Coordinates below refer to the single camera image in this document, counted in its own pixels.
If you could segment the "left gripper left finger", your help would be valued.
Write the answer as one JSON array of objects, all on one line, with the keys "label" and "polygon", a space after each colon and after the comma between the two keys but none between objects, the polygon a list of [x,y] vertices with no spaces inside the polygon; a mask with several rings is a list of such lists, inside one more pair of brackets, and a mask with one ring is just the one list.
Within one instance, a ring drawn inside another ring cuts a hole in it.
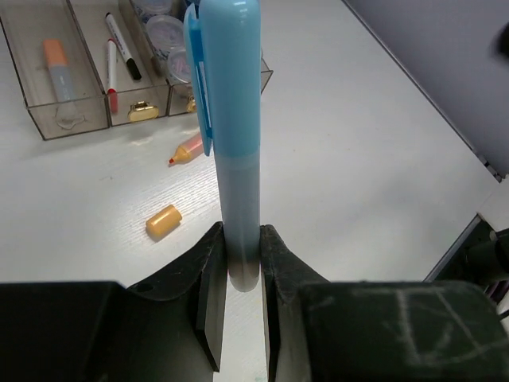
[{"label": "left gripper left finger", "polygon": [[223,225],[133,286],[4,283],[4,381],[210,381],[226,302]]}]

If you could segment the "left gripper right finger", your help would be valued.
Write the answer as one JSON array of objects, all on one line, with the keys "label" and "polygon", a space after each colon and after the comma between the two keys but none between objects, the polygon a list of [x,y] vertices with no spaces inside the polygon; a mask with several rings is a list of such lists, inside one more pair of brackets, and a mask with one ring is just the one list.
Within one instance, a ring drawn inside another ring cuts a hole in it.
[{"label": "left gripper right finger", "polygon": [[260,236],[271,381],[505,381],[508,335],[463,281],[330,282]]}]

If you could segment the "yellow highlighter cap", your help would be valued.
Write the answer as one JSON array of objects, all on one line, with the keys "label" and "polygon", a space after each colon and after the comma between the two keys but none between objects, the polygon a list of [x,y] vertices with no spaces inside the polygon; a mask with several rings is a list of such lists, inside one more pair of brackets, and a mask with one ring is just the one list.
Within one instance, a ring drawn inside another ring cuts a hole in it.
[{"label": "yellow highlighter cap", "polygon": [[173,231],[182,220],[182,215],[174,205],[168,205],[146,221],[146,233],[159,241]]}]

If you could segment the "orange highlighter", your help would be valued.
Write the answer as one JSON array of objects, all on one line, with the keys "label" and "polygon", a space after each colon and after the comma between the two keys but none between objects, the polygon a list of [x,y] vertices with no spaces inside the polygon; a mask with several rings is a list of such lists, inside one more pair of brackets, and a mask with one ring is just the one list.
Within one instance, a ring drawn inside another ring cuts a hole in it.
[{"label": "orange highlighter", "polygon": [[182,165],[191,162],[204,152],[200,133],[193,135],[181,143],[169,159],[169,166]]}]

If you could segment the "black whiteboard marker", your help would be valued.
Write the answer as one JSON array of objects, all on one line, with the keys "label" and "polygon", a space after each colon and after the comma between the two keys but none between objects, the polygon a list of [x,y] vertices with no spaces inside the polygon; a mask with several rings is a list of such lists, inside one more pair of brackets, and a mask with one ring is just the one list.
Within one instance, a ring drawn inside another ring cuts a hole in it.
[{"label": "black whiteboard marker", "polygon": [[126,64],[127,70],[134,81],[139,81],[142,79],[142,74],[140,73],[138,66],[126,44],[126,40],[119,28],[117,21],[112,13],[108,12],[105,16],[105,22],[107,24],[107,28],[111,32],[111,36],[113,37],[114,42],[116,43],[119,52]]}]

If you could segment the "paperclip jar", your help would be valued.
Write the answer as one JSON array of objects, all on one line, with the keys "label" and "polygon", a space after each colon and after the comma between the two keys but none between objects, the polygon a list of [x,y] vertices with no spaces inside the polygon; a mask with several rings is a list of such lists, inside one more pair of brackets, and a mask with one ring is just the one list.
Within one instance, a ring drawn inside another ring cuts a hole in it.
[{"label": "paperclip jar", "polygon": [[185,48],[172,49],[167,57],[166,66],[171,84],[189,84],[192,82]]},{"label": "paperclip jar", "polygon": [[146,34],[155,55],[161,60],[166,60],[173,49],[185,45],[183,23],[169,15],[150,18],[146,23]]}]

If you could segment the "clear pencil-shaped highlighter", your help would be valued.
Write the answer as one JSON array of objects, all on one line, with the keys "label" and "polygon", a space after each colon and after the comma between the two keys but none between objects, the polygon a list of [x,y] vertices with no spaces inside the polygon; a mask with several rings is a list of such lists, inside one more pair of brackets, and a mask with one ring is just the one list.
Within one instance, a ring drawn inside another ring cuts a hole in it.
[{"label": "clear pencil-shaped highlighter", "polygon": [[49,67],[49,75],[51,77],[56,100],[59,103],[70,102],[77,99],[71,71],[68,66],[51,66]]}]

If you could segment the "red whiteboard marker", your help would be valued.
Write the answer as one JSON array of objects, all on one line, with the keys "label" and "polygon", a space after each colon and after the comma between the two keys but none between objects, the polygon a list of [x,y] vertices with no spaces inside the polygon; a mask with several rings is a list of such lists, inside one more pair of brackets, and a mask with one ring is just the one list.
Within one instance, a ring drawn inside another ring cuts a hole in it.
[{"label": "red whiteboard marker", "polygon": [[119,102],[116,91],[117,85],[117,45],[110,38],[107,41],[107,98],[112,114],[117,114]]}]

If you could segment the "blue highlighter cap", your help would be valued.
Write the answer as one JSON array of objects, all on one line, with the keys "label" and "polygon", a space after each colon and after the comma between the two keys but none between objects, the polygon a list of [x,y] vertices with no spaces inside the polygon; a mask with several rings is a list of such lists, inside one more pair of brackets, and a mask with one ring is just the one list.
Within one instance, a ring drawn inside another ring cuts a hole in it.
[{"label": "blue highlighter cap", "polygon": [[241,158],[261,142],[261,12],[256,1],[202,1],[184,19],[206,154]]}]

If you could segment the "orange highlighter cap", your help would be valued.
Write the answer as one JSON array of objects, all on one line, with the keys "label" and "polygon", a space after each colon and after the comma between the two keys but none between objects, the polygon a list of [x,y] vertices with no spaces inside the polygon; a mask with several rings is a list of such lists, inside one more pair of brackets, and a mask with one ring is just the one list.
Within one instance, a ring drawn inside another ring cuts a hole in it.
[{"label": "orange highlighter cap", "polygon": [[68,67],[68,58],[59,39],[45,39],[42,46],[47,68]]}]

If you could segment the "blue highlighter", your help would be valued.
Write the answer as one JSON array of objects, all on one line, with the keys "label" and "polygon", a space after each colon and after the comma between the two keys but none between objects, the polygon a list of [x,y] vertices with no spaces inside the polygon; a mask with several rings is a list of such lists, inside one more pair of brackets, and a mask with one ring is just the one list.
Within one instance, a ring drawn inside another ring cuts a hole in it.
[{"label": "blue highlighter", "polygon": [[231,284],[248,292],[259,278],[260,155],[217,155],[215,161]]}]

